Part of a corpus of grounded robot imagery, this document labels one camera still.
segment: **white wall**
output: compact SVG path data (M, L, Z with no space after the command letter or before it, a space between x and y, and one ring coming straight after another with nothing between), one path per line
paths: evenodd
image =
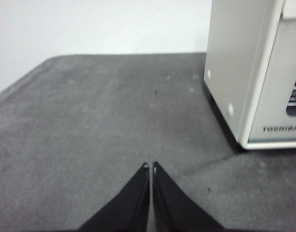
M0 0L0 92L65 54L205 52L211 0Z

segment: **gray table surface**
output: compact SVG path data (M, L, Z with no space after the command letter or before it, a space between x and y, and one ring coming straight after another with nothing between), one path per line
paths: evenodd
M204 61L61 56L2 92L0 232L77 229L155 160L225 227L296 232L296 149L239 149Z

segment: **toshiba logo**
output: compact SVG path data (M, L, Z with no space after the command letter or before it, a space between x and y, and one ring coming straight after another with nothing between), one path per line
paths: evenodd
M296 131L296 126L268 126L263 127L264 132Z

